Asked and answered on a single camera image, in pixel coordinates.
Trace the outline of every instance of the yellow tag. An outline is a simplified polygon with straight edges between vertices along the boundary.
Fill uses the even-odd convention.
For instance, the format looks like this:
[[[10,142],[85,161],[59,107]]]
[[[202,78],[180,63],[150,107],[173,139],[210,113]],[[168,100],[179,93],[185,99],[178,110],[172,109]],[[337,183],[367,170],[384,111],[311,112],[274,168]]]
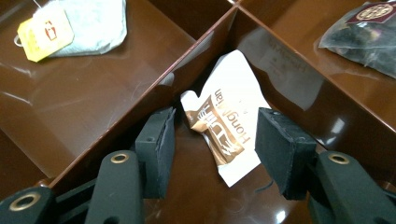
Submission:
[[[69,20],[59,6],[40,8],[32,19],[20,24],[18,36],[27,59],[33,62],[64,48],[74,38]]]

